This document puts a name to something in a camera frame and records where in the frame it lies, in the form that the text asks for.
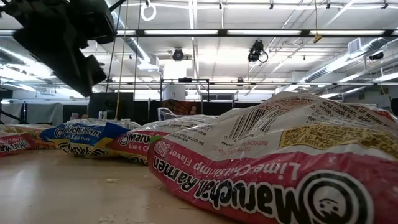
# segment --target yellow label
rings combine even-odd
[[[325,150],[345,144],[379,149],[398,158],[398,140],[391,133],[376,129],[311,124],[286,129],[280,139],[280,147],[304,145]]]

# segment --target air vent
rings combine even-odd
[[[357,38],[350,43],[348,43],[348,52],[349,54],[356,53],[361,50],[361,39]]]
[[[207,94],[201,95],[203,100],[207,100]],[[232,100],[233,94],[210,94],[210,100]]]

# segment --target instant noodle package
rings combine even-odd
[[[245,223],[397,223],[397,130],[378,108],[282,92],[170,132],[148,164],[176,196]]]
[[[145,124],[119,136],[108,147],[133,162],[147,164],[149,144],[162,136],[210,122],[215,117],[205,115],[182,116]]]
[[[34,145],[34,137],[28,133],[0,131],[0,157],[16,154]]]
[[[43,131],[40,137],[68,154],[85,158],[118,156],[106,145],[140,125],[130,121],[75,119]]]
[[[35,139],[34,144],[29,149],[56,149],[53,142],[45,142],[40,138],[40,134],[48,129],[53,128],[47,124],[7,124],[4,131],[8,133],[29,133]]]

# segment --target metal frame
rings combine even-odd
[[[160,84],[160,89],[162,89],[161,85],[164,81],[168,80],[178,80],[178,79],[161,79],[160,82],[135,82],[135,85],[158,85]],[[350,83],[350,82],[331,82],[331,83],[318,83],[318,82],[310,82],[310,83],[301,83],[301,82],[210,82],[209,79],[192,79],[192,81],[201,80],[206,81],[208,87],[210,85],[261,85],[261,86],[275,86],[275,85],[306,85],[306,86],[317,86],[317,85],[325,85],[325,86],[398,86],[398,82],[377,82],[377,83]],[[62,82],[9,82],[9,84],[25,84],[25,85],[66,85]],[[106,85],[106,82],[98,83],[99,85]],[[175,85],[202,85],[202,83],[196,82],[177,82],[173,83]],[[119,83],[109,83],[110,86],[119,85]],[[121,82],[121,85],[134,85],[134,82]]]
[[[17,29],[0,29],[1,37],[11,37],[14,31]],[[193,30],[213,30],[217,31],[216,34],[145,34],[145,31],[193,31]],[[245,30],[245,31],[273,31],[273,34],[228,34],[228,31],[234,30]],[[299,34],[284,34],[288,31],[301,31]],[[318,32],[322,31],[383,31],[382,34],[372,35],[372,34],[322,34],[322,37],[397,37],[398,38],[398,30],[397,29],[318,29]],[[126,29],[127,34],[118,34],[116,37],[314,37],[314,34],[311,34],[310,31],[314,31],[314,29]]]
[[[192,83],[192,81],[196,81],[196,83],[194,83],[194,85],[203,86],[203,84],[200,81],[205,81],[205,82],[207,82],[207,102],[210,102],[210,80],[208,78],[179,78],[179,79],[161,78],[160,79],[160,102],[163,101],[162,92],[163,92],[163,82],[164,81],[171,81],[170,83],[168,83],[168,85],[164,89],[166,89],[170,84],[186,85],[187,83]]]

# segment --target plastic wrapper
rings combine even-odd
[[[35,137],[29,133],[10,133],[0,131],[0,157],[17,154],[34,145]]]
[[[8,133],[29,133],[32,135],[35,142],[29,149],[56,149],[54,142],[45,142],[40,138],[40,134],[48,128],[53,128],[53,126],[47,124],[7,124],[3,131]]]
[[[100,119],[75,119],[43,131],[40,137],[68,154],[85,158],[118,156],[106,145],[130,128],[139,125],[130,121],[104,121]]]
[[[108,145],[108,148],[128,158],[130,161],[147,165],[147,152],[151,141],[176,131],[210,122],[211,120],[214,120],[213,116],[193,115],[152,122],[119,136]]]
[[[150,145],[173,194],[244,223],[397,223],[387,111],[282,92]]]

